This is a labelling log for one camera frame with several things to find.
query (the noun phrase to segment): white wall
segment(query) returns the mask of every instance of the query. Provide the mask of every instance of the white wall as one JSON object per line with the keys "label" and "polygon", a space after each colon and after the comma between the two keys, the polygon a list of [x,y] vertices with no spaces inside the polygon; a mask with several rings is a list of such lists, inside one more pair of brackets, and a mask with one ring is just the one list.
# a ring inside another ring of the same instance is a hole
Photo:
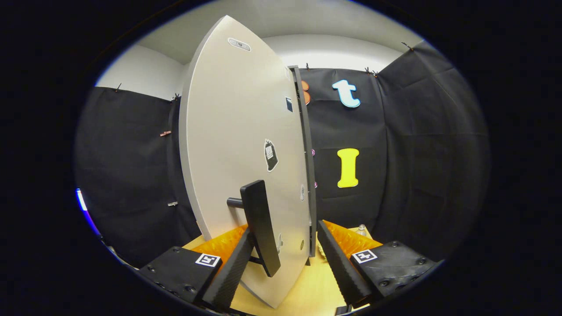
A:
{"label": "white wall", "polygon": [[386,46],[333,35],[284,35],[263,39],[287,66],[381,71],[402,55]]}
{"label": "white wall", "polygon": [[179,91],[178,93],[180,95],[182,94],[183,84],[185,83],[185,80],[187,78],[187,71],[189,70],[189,64],[190,63],[183,65],[182,72],[180,73],[180,77],[176,85],[176,90]]}
{"label": "white wall", "polygon": [[[284,35],[263,39],[287,66],[381,71],[402,55],[386,46],[332,35]],[[189,63],[134,45],[100,77],[96,87],[134,91],[163,99],[182,94]]]}
{"label": "white wall", "polygon": [[184,65],[152,49],[133,45],[125,51],[98,79],[96,87],[129,90],[170,100],[181,94],[178,82]]}

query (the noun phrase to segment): clip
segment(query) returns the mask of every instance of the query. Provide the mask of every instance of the clip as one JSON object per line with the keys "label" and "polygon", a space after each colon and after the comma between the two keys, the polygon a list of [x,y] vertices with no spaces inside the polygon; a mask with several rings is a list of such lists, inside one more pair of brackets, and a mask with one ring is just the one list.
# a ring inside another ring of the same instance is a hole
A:
{"label": "clip", "polygon": [[413,49],[413,48],[411,48],[410,46],[408,46],[408,44],[406,44],[406,43],[404,43],[404,42],[400,42],[400,43],[402,43],[402,44],[406,45],[406,47],[407,47],[407,48],[409,48],[409,49],[410,49],[411,51],[414,51],[414,49]]}

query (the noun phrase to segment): sticker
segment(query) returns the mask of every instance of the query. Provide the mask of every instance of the sticker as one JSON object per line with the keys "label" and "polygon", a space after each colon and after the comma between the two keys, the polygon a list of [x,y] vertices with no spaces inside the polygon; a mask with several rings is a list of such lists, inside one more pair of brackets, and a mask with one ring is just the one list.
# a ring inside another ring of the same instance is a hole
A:
{"label": "sticker", "polygon": [[252,49],[250,48],[250,45],[248,45],[248,44],[246,44],[246,43],[243,43],[243,42],[240,42],[239,40],[234,39],[234,38],[232,38],[232,37],[229,37],[229,38],[228,38],[228,43],[229,43],[230,45],[234,46],[234,47],[238,47],[238,48],[243,49],[243,50],[245,50],[245,51],[247,51],[247,52],[251,52],[251,51],[252,51]]}
{"label": "sticker", "polygon": [[338,150],[338,156],[342,159],[342,176],[338,181],[338,188],[351,188],[359,184],[355,178],[355,160],[359,156],[359,150],[345,148]]}
{"label": "sticker", "polygon": [[206,265],[207,267],[214,267],[219,262],[219,256],[213,256],[208,254],[201,254],[199,259],[195,261],[196,264]]}
{"label": "sticker", "polygon": [[359,252],[353,254],[352,256],[355,257],[355,260],[357,260],[358,263],[371,261],[371,260],[377,258],[377,256],[372,251],[370,251],[369,249],[364,250],[364,251],[359,251]]}
{"label": "sticker", "polygon": [[264,151],[265,151],[265,161],[268,164],[268,172],[272,172],[273,169],[275,169],[275,167],[277,166],[279,160],[277,159],[277,154],[275,153],[275,146],[267,138],[264,143]]}
{"label": "sticker", "polygon": [[293,101],[291,101],[291,98],[285,97],[285,101],[287,103],[287,110],[289,111],[293,111]]}
{"label": "sticker", "polygon": [[338,90],[339,100],[342,101],[343,105],[347,107],[358,107],[361,104],[359,99],[353,98],[351,95],[351,91],[356,91],[357,88],[349,84],[347,80],[340,80],[334,84],[332,84],[332,88]]}
{"label": "sticker", "polygon": [[305,185],[301,184],[301,201],[305,200]]}

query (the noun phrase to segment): black sticker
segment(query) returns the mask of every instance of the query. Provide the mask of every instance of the black sticker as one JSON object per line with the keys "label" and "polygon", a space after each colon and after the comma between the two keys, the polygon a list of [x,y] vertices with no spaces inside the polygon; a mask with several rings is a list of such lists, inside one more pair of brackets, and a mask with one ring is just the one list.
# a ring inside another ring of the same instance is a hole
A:
{"label": "black sticker", "polygon": [[273,146],[273,143],[269,139],[265,140],[264,150],[265,161],[268,163],[268,172],[271,172],[275,166],[277,166],[279,160],[277,159],[277,154],[275,153],[275,146]]}
{"label": "black sticker", "polygon": [[285,97],[285,100],[287,101],[287,110],[289,111],[293,111],[293,102],[291,101],[291,98]]}

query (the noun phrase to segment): metal rod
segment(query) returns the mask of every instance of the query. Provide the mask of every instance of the metal rod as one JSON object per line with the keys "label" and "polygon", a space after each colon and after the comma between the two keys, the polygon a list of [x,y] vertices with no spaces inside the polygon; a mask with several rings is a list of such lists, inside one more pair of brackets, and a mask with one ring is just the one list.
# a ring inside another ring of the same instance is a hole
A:
{"label": "metal rod", "polygon": [[244,204],[242,204],[242,199],[240,199],[240,198],[229,197],[229,198],[226,200],[226,204],[227,204],[228,206],[237,207],[237,208],[239,208],[239,209],[243,209],[243,208],[244,208]]}

